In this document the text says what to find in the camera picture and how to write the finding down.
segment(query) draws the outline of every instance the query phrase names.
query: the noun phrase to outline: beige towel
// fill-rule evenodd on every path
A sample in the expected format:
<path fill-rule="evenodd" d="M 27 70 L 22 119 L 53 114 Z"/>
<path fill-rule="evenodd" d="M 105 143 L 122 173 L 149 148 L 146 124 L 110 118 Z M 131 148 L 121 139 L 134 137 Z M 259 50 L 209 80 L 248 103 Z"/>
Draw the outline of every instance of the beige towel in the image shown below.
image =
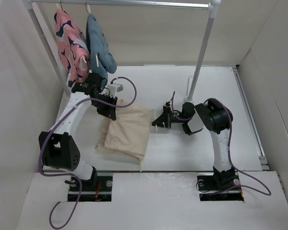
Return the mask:
<path fill-rule="evenodd" d="M 129 101 L 118 100 L 117 105 Z M 122 153 L 143 160 L 150 135 L 153 112 L 133 103 L 126 108 L 116 108 L 116 121 L 104 118 L 101 138 L 96 149 L 102 153 Z"/>

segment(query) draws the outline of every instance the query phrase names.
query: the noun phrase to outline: white table surface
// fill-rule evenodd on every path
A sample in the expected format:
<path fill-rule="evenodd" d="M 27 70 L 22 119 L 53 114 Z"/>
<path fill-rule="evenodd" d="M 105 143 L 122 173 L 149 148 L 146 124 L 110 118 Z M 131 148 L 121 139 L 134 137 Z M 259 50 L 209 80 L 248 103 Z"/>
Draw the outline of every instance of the white table surface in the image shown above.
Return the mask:
<path fill-rule="evenodd" d="M 136 85 L 138 97 L 136 102 L 148 109 L 154 109 L 158 117 L 165 102 L 176 91 L 174 108 L 181 110 L 188 88 L 188 79 L 194 73 L 192 66 L 149 66 L 118 67 L 109 81 L 118 76 L 130 78 Z M 133 87 L 124 80 L 124 90 L 118 98 L 132 99 Z M 240 92 L 232 68 L 202 67 L 194 93 L 195 104 L 215 97 L 231 110 L 233 136 L 231 154 L 234 164 L 249 171 L 262 170 L 258 159 L 258 144 L 248 121 L 248 115 L 242 103 Z M 66 105 L 63 97 L 58 115 Z M 75 134 L 75 142 L 81 157 L 97 170 L 139 171 L 138 159 L 119 154 L 104 154 L 95 147 L 100 138 L 100 124 L 103 117 L 98 115 L 95 107 L 90 107 L 84 114 Z M 152 129 L 143 171 L 211 171 L 214 152 L 211 136 L 204 128 L 193 136 L 184 134 L 181 124 L 174 124 L 171 130 L 159 128 L 158 133 Z"/>
<path fill-rule="evenodd" d="M 200 201 L 197 173 L 115 173 L 111 202 L 80 202 L 64 230 L 288 230 L 288 204 L 275 172 L 251 172 L 271 190 L 242 189 L 242 201 Z M 17 230 L 50 230 L 50 211 L 66 201 L 69 177 L 35 173 Z M 240 174 L 241 184 L 260 190 Z M 74 202 L 59 204 L 53 224 L 67 220 Z"/>

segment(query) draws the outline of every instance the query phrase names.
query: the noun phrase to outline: wire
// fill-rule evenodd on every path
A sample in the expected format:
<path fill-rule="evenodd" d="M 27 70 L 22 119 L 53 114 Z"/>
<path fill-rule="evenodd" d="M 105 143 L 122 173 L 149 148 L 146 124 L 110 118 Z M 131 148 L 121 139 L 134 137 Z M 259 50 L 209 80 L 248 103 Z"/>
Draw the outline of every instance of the wire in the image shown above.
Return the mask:
<path fill-rule="evenodd" d="M 98 196 L 99 196 L 100 189 L 101 189 L 101 182 L 99 182 L 97 186 L 98 186 L 98 189 L 97 189 L 97 191 L 96 191 L 96 193 L 95 193 L 96 201 L 97 201 L 97 198 L 98 198 Z"/>
<path fill-rule="evenodd" d="M 111 91 L 107 87 L 102 88 L 100 92 L 103 92 L 104 89 L 107 89 L 109 91 L 109 94 L 111 93 Z"/>
<path fill-rule="evenodd" d="M 227 191 L 229 191 L 229 190 L 231 190 L 231 189 L 234 189 L 234 188 L 242 188 L 242 187 L 244 187 L 244 188 L 252 189 L 252 190 L 254 190 L 254 191 L 258 192 L 258 193 L 261 193 L 261 194 L 264 194 L 264 195 L 267 195 L 267 196 L 269 195 L 269 196 L 270 196 L 272 193 L 271 193 L 271 191 L 270 191 L 270 189 L 268 188 L 267 185 L 265 185 L 261 180 L 257 179 L 256 177 L 254 177 L 254 176 L 252 176 L 252 175 L 249 175 L 249 174 L 247 174 L 246 172 L 241 171 L 241 170 L 238 169 L 236 166 L 234 166 L 234 164 L 232 163 L 231 155 L 230 155 L 230 142 L 231 142 L 231 134 L 232 134 L 232 121 L 231 121 L 231 117 L 230 117 L 230 114 L 229 114 L 228 109 L 227 109 L 219 100 L 217 100 L 217 99 L 215 99 L 215 98 L 209 98 L 209 99 L 207 99 L 207 100 L 204 102 L 204 104 L 205 104 L 206 102 L 208 102 L 209 100 L 211 100 L 211 99 L 217 101 L 218 103 L 220 103 L 220 105 L 223 107 L 223 109 L 225 110 L 225 112 L 226 112 L 226 114 L 227 114 L 227 116 L 228 116 L 228 120 L 229 120 L 229 137 L 228 137 L 227 147 L 228 147 L 228 160 L 229 160 L 229 163 L 231 164 L 231 166 L 232 166 L 236 171 L 238 171 L 238 172 L 240 172 L 240 173 L 242 173 L 242 174 L 244 174 L 244 175 L 246 175 L 246 176 L 248 176 L 248 177 L 256 180 L 257 182 L 259 182 L 263 187 L 265 187 L 265 189 L 268 191 L 268 193 L 265 193 L 265 192 L 263 192 L 263 191 L 260 191 L 260 190 L 258 190 L 258 189 L 256 189 L 256 188 L 253 188 L 253 187 L 250 187 L 250 186 L 247 186 L 247 185 L 235 185 L 235 186 L 232 186 L 232 187 L 230 187 L 230 188 L 228 188 L 228 189 L 225 189 L 225 190 L 223 190 L 223 191 L 218 191 L 218 192 L 215 192 L 215 193 L 209 193 L 209 195 L 220 194 L 220 193 L 227 192 Z"/>
<path fill-rule="evenodd" d="M 174 96 L 175 96 L 175 91 L 173 92 L 172 98 L 171 98 L 171 103 L 172 103 L 172 113 L 174 114 L 174 117 L 176 117 L 178 120 L 180 121 L 190 121 L 192 119 L 193 116 L 191 116 L 190 118 L 187 119 L 182 119 L 176 116 L 175 112 L 181 113 L 178 110 L 174 110 Z"/>
<path fill-rule="evenodd" d="M 103 78 L 103 80 L 106 80 L 106 84 L 105 84 L 105 85 L 107 85 L 107 83 L 108 83 L 108 80 L 107 80 L 106 78 Z"/>
<path fill-rule="evenodd" d="M 68 195 L 68 198 L 72 198 L 72 197 L 76 197 L 76 196 L 78 196 L 78 195 Z M 90 197 L 90 198 L 92 198 L 92 197 L 95 197 L 95 195 L 93 195 L 93 194 L 82 194 L 81 197 Z"/>
<path fill-rule="evenodd" d="M 200 190 L 200 184 L 201 184 L 201 182 L 196 182 L 196 185 L 195 185 L 195 187 L 196 187 L 196 189 L 197 189 L 197 191 L 199 191 L 199 192 L 201 192 L 201 193 L 208 193 L 208 192 L 210 192 L 211 190 L 207 190 L 207 191 L 202 191 L 202 190 Z"/>
<path fill-rule="evenodd" d="M 114 104 L 110 104 L 110 103 L 104 102 L 104 101 L 102 101 L 102 100 L 100 100 L 100 99 L 97 99 L 97 98 L 86 98 L 86 99 L 83 99 L 83 100 L 81 100 L 80 102 L 78 102 L 60 121 L 57 122 L 57 124 L 53 127 L 53 129 L 49 131 L 49 134 L 47 135 L 47 137 L 46 137 L 46 139 L 45 139 L 45 141 L 44 141 L 44 143 L 43 143 L 43 145 L 42 145 L 42 148 L 41 148 L 41 150 L 40 150 L 39 157 L 38 157 L 38 171 L 39 171 L 39 173 L 40 173 L 41 175 L 43 175 L 43 176 L 46 176 L 46 177 L 73 176 L 73 177 L 75 177 L 75 179 L 79 182 L 79 194 L 78 194 L 78 197 L 77 197 L 77 199 L 76 199 L 75 205 L 74 205 L 74 207 L 73 207 L 73 209 L 72 209 L 72 212 L 71 212 L 70 216 L 68 217 L 67 221 L 65 222 L 65 224 L 63 224 L 63 225 L 60 226 L 60 227 L 55 227 L 55 226 L 53 225 L 53 223 L 52 223 L 52 220 L 51 220 L 51 217 L 52 217 L 52 214 L 53 214 L 54 209 L 55 209 L 55 208 L 59 205 L 59 203 L 61 203 L 61 202 L 58 202 L 58 203 L 53 207 L 53 209 L 51 210 L 50 215 L 49 215 L 49 223 L 50 223 L 50 226 L 51 226 L 53 229 L 56 229 L 56 230 L 62 229 L 62 228 L 64 228 L 64 227 L 69 223 L 69 221 L 71 220 L 72 215 L 73 215 L 73 213 L 74 213 L 74 211 L 75 211 L 75 209 L 76 209 L 76 207 L 77 207 L 77 205 L 78 205 L 78 202 L 79 202 L 79 199 L 80 199 L 80 196 L 81 196 L 82 182 L 81 182 L 80 178 L 79 178 L 78 176 L 76 176 L 75 174 L 73 174 L 73 173 L 46 174 L 46 173 L 43 172 L 42 156 L 43 156 L 43 153 L 44 153 L 44 151 L 45 151 L 46 145 L 47 145 L 48 141 L 50 140 L 50 138 L 51 138 L 52 134 L 54 133 L 54 131 L 59 127 L 59 125 L 60 125 L 81 103 L 83 103 L 83 102 L 86 102 L 86 101 L 96 101 L 96 102 L 100 102 L 100 103 L 106 104 L 106 105 L 108 105 L 108 106 L 116 107 L 116 108 L 126 108 L 126 107 L 130 106 L 130 105 L 135 101 L 135 98 L 136 98 L 136 96 L 137 96 L 137 89 L 136 89 L 134 83 L 133 83 L 130 79 L 125 78 L 125 77 L 119 77 L 119 78 L 121 78 L 121 79 L 126 79 L 127 81 L 129 81 L 129 82 L 131 83 L 131 85 L 132 85 L 133 88 L 134 88 L 134 98 L 133 98 L 133 100 L 132 100 L 129 104 L 127 104 L 127 105 L 114 105 Z"/>
<path fill-rule="evenodd" d="M 117 105 L 117 106 L 116 106 L 116 108 L 126 108 L 126 107 L 128 107 L 129 105 L 131 105 L 131 104 L 135 101 L 136 96 L 137 96 L 137 90 L 136 90 L 136 87 L 135 87 L 134 83 L 133 83 L 130 79 L 126 78 L 126 77 L 117 77 L 117 78 L 114 78 L 114 79 L 111 81 L 111 84 L 112 84 L 114 81 L 118 80 L 118 79 L 125 79 L 125 80 L 129 81 L 129 82 L 131 83 L 131 85 L 133 86 L 133 88 L 134 88 L 134 98 L 133 98 L 133 100 L 132 100 L 128 105 L 121 105 L 121 106 L 118 106 L 118 105 Z"/>

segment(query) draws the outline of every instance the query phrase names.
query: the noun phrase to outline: folded fabric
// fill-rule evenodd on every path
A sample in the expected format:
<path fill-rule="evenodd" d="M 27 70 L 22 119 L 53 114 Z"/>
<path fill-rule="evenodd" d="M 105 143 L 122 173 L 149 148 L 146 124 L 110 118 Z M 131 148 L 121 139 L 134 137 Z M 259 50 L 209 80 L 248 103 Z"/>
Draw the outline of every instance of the folded fabric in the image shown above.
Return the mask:
<path fill-rule="evenodd" d="M 86 80 L 90 54 L 79 26 L 65 11 L 57 9 L 54 21 L 59 57 L 70 73 L 68 86 L 72 87 Z"/>
<path fill-rule="evenodd" d="M 126 100 L 117 101 L 117 105 L 128 103 Z M 128 154 L 142 161 L 153 119 L 152 111 L 136 103 L 126 108 L 117 108 L 115 121 L 104 118 L 96 149 L 102 153 Z"/>
<path fill-rule="evenodd" d="M 117 63 L 109 51 L 107 40 L 96 18 L 89 14 L 86 23 L 86 46 L 91 54 L 91 69 L 108 80 L 108 73 L 115 73 Z"/>

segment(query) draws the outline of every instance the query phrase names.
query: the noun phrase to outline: clothes rack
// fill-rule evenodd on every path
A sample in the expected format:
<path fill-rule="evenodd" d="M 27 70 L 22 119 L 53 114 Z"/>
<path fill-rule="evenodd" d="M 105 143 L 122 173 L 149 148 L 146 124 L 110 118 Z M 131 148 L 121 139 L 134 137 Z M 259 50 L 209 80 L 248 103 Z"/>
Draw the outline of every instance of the clothes rack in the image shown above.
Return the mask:
<path fill-rule="evenodd" d="M 221 0 L 211 0 L 209 4 L 198 4 L 198 3 L 181 3 L 181 2 L 161 2 L 161 1 L 145 1 L 145 0 L 23 0 L 24 6 L 28 10 L 31 20 L 38 32 L 38 35 L 44 45 L 44 48 L 48 54 L 48 57 L 52 63 L 52 66 L 60 80 L 60 83 L 67 95 L 70 94 L 70 89 L 65 83 L 65 77 L 61 75 L 59 66 L 54 58 L 54 55 L 50 49 L 48 41 L 44 35 L 44 32 L 39 24 L 36 14 L 33 9 L 33 2 L 48 2 L 48 3 L 70 3 L 70 4 L 88 4 L 88 5 L 108 5 L 108 6 L 146 6 L 146 7 L 172 7 L 172 8 L 188 8 L 198 10 L 208 10 L 209 19 L 207 22 L 204 38 L 202 41 L 201 50 L 198 56 L 196 68 L 193 75 L 193 80 L 189 90 L 189 94 L 185 98 L 185 101 L 193 103 L 194 89 L 198 80 L 198 76 L 201 70 L 202 62 L 206 52 L 210 32 L 212 30 L 213 22 L 218 11 L 218 7 Z"/>

